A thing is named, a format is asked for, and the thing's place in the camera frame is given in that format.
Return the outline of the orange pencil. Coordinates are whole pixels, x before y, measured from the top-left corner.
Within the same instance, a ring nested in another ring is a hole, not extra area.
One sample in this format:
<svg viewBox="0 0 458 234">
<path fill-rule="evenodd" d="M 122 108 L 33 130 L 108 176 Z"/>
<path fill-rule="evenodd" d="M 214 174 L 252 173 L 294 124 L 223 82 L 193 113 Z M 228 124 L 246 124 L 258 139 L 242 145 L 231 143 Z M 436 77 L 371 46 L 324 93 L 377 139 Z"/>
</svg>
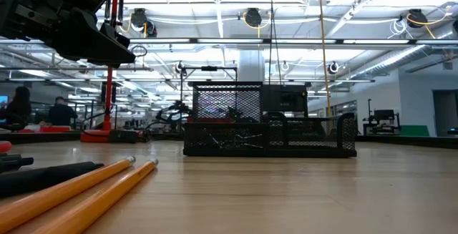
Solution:
<svg viewBox="0 0 458 234">
<path fill-rule="evenodd" d="M 40 227 L 32 234 L 82 234 L 118 200 L 147 177 L 158 165 L 148 160 L 141 167 L 121 177 L 117 182 L 83 200 L 65 214 Z"/>
<path fill-rule="evenodd" d="M 135 162 L 136 158 L 129 156 L 108 166 L 74 177 L 8 205 L 1 206 L 0 234 L 13 230 L 36 216 L 45 213 L 81 192 L 127 169 Z"/>
</svg>

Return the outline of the black binder clip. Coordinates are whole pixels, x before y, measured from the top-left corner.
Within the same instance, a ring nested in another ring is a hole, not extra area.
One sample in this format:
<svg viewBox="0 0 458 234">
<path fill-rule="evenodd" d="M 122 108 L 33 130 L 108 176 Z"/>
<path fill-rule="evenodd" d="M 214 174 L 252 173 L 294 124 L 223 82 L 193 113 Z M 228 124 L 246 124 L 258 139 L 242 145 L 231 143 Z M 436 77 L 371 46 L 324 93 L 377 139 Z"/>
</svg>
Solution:
<svg viewBox="0 0 458 234">
<path fill-rule="evenodd" d="M 236 135 L 234 136 L 233 142 L 236 147 L 250 147 L 255 149 L 264 148 L 264 135 Z"/>
<path fill-rule="evenodd" d="M 217 149 L 230 149 L 233 147 L 233 141 L 225 135 L 208 134 L 207 144 Z"/>
</svg>

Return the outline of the black mesh desk organizer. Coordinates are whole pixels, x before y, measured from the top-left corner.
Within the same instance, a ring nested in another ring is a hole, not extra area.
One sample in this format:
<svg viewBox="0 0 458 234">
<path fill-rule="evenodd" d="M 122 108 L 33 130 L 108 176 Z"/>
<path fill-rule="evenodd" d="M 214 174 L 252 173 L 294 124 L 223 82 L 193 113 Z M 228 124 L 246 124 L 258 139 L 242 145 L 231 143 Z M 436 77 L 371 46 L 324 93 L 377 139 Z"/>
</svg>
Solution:
<svg viewBox="0 0 458 234">
<path fill-rule="evenodd" d="M 194 82 L 192 111 L 184 124 L 186 156 L 356 157 L 354 114 L 305 117 L 302 112 L 264 112 L 262 82 Z M 264 148 L 217 149 L 207 135 L 264 135 Z"/>
</svg>

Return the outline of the red desk lamp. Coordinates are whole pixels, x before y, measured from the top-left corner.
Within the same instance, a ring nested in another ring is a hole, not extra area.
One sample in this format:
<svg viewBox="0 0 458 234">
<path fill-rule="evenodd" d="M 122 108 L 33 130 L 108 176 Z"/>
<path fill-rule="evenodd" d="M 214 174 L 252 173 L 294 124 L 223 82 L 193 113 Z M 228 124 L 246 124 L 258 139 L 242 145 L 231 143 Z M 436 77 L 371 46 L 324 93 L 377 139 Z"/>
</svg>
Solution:
<svg viewBox="0 0 458 234">
<path fill-rule="evenodd" d="M 117 12 L 118 12 L 118 0 L 111 0 L 111 19 L 109 21 L 110 26 L 114 29 L 117 27 Z M 82 131 L 80 136 L 81 142 L 109 142 L 109 133 L 112 129 L 112 124 L 110 122 L 110 113 L 112 109 L 112 73 L 113 68 L 107 68 L 107 81 L 104 85 L 105 87 L 105 104 L 104 104 L 104 120 L 102 122 L 101 130 L 90 130 L 86 132 Z"/>
</svg>

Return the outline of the person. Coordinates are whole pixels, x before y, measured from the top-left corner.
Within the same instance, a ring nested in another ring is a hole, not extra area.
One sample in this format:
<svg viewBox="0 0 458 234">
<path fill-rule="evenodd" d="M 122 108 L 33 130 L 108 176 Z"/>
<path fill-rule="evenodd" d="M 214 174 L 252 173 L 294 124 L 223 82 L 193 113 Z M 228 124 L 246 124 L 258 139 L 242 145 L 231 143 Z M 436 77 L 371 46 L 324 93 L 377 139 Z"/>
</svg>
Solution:
<svg viewBox="0 0 458 234">
<path fill-rule="evenodd" d="M 30 91 L 27 87 L 17 87 L 12 101 L 0 104 L 0 128 L 13 132 L 23 130 L 30 115 Z"/>
<path fill-rule="evenodd" d="M 48 113 L 48 121 L 51 125 L 70 126 L 71 121 L 77 118 L 77 113 L 66 104 L 65 98 L 55 98 L 55 103 L 52 107 L 50 107 Z"/>
</svg>

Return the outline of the red bins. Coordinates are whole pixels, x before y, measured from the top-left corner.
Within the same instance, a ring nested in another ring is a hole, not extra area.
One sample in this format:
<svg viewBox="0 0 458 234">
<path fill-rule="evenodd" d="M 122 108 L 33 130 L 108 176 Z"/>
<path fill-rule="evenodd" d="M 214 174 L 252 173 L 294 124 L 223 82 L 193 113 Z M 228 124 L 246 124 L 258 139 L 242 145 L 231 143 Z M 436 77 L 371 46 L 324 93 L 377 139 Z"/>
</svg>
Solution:
<svg viewBox="0 0 458 234">
<path fill-rule="evenodd" d="M 20 133 L 61 133 L 71 131 L 70 126 L 27 126 Z"/>
</svg>

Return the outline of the black vented computer case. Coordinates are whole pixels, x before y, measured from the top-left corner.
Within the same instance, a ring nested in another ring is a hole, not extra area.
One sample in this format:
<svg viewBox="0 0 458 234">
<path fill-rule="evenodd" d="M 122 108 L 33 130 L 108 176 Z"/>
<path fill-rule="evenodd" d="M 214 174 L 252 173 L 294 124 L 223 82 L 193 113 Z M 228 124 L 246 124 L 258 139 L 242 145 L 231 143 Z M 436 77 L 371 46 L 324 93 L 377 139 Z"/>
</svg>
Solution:
<svg viewBox="0 0 458 234">
<path fill-rule="evenodd" d="M 308 116 L 306 86 L 267 84 L 261 89 L 264 112 L 302 112 Z"/>
</svg>

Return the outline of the background robot station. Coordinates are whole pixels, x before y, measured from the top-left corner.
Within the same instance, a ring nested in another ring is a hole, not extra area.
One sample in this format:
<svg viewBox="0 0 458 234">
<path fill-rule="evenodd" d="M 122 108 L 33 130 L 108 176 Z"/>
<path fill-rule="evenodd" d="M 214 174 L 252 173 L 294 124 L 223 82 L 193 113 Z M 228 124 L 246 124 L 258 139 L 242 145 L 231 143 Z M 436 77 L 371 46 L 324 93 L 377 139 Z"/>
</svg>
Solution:
<svg viewBox="0 0 458 234">
<path fill-rule="evenodd" d="M 399 113 L 393 109 L 371 109 L 368 99 L 368 117 L 363 118 L 363 135 L 400 135 Z"/>
</svg>

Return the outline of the green panel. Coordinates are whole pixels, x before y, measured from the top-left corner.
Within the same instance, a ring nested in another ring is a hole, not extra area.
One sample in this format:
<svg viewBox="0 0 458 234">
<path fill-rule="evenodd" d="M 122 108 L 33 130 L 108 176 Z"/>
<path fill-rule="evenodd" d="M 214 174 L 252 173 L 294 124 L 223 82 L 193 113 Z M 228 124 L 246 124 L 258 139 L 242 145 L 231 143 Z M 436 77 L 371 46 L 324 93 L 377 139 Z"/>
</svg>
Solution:
<svg viewBox="0 0 458 234">
<path fill-rule="evenodd" d="M 401 136 L 409 137 L 429 137 L 429 130 L 426 125 L 402 125 L 400 130 Z"/>
</svg>

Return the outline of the black aluminium table frame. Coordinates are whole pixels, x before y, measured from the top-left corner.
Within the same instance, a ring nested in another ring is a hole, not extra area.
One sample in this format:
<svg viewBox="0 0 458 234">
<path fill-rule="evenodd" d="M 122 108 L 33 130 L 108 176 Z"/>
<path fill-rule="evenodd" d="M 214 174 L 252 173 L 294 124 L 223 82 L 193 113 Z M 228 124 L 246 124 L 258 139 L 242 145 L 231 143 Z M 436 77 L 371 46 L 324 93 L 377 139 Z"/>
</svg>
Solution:
<svg viewBox="0 0 458 234">
<path fill-rule="evenodd" d="M 31 144 L 41 142 L 67 142 L 80 139 L 78 132 L 63 133 L 13 133 L 0 132 L 0 141 L 8 141 L 13 145 Z M 378 142 L 394 145 L 411 145 L 418 147 L 433 147 L 458 150 L 458 137 L 408 137 L 369 135 L 356 136 L 356 142 Z"/>
</svg>

